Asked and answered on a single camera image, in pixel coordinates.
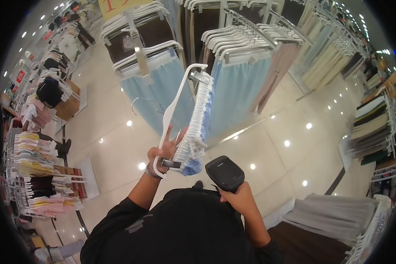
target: black pants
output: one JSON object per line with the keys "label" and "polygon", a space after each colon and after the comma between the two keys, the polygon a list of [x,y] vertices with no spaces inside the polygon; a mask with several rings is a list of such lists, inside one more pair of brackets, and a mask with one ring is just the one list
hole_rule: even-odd
{"label": "black pants", "polygon": [[79,34],[78,34],[79,41],[81,41],[82,45],[84,45],[85,48],[88,48],[88,44],[85,42],[85,40],[83,40],[83,38],[80,35],[85,36],[91,44],[95,42],[95,39],[88,33],[88,31],[84,29],[84,27],[80,23],[78,23],[77,28],[79,29]]}

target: store signage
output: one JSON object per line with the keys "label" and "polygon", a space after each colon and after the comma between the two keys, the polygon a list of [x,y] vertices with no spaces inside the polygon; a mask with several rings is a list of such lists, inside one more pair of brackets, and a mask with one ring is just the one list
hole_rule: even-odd
{"label": "store signage", "polygon": [[52,32],[51,30],[48,31],[48,32],[44,35],[44,40],[47,40],[52,34],[53,34],[53,32]]}
{"label": "store signage", "polygon": [[152,0],[99,0],[101,13],[105,20],[127,11],[128,8],[152,3]]}
{"label": "store signage", "polygon": [[20,71],[19,74],[18,74],[18,76],[16,77],[16,81],[17,81],[18,83],[21,83],[21,82],[22,82],[22,79],[24,78],[24,76],[25,76],[25,72],[24,72],[24,71]]}

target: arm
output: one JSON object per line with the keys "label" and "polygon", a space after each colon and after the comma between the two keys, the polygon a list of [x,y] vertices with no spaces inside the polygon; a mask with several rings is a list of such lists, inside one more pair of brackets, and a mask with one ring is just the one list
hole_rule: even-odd
{"label": "arm", "polygon": [[263,219],[257,208],[248,182],[243,182],[236,193],[226,192],[219,189],[222,195],[221,202],[229,202],[232,207],[245,218],[245,232],[249,240],[256,248],[266,246],[270,241],[270,235],[264,226]]}
{"label": "arm", "polygon": [[[170,132],[173,128],[173,125],[169,125],[169,129],[167,130],[167,134],[165,136],[162,149],[158,149],[156,147],[151,148],[148,151],[148,159],[149,159],[149,166],[152,170],[154,159],[156,156],[161,156],[165,158],[173,158],[174,153],[176,152],[177,148],[176,145],[183,139],[185,136],[187,128],[185,128],[178,136],[177,140],[174,139],[169,141]],[[157,169],[165,173],[167,171],[167,167],[163,167],[157,164]],[[147,173],[144,173],[133,188],[133,190],[129,193],[128,198],[132,200],[132,202],[136,203],[140,207],[144,209],[149,209],[151,207],[151,203],[154,200],[155,193],[157,192],[157,188],[160,184],[161,178],[159,176],[150,176]]]}

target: white hangers row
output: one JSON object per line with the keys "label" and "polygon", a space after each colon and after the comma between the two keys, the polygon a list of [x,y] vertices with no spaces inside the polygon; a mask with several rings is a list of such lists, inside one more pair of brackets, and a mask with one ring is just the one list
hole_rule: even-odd
{"label": "white hangers row", "polygon": [[[161,12],[163,14],[169,13],[169,11],[167,11],[166,8],[162,7],[162,4],[160,2],[155,2],[155,3],[153,2],[151,4],[145,5],[145,7],[141,6],[141,8],[135,9],[134,11],[132,11],[132,16],[133,19],[138,19],[156,12]],[[110,34],[111,32],[113,32],[114,30],[118,29],[121,26],[129,24],[126,16],[117,15],[117,17],[118,17],[117,19],[112,20],[111,23],[107,24],[106,27],[103,27],[103,30],[101,31],[100,34],[101,43],[104,42],[104,39],[107,37],[108,34]]]}

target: gray fabric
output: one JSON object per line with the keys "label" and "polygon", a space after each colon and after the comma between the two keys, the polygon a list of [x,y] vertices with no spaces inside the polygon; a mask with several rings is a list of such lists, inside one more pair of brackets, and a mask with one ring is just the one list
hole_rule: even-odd
{"label": "gray fabric", "polygon": [[296,200],[283,219],[301,229],[330,238],[355,241],[370,224],[377,202],[370,198],[310,194]]}
{"label": "gray fabric", "polygon": [[78,240],[73,243],[67,244],[65,246],[57,247],[62,254],[64,259],[75,255],[76,253],[81,251],[82,246],[84,245],[84,241]]}

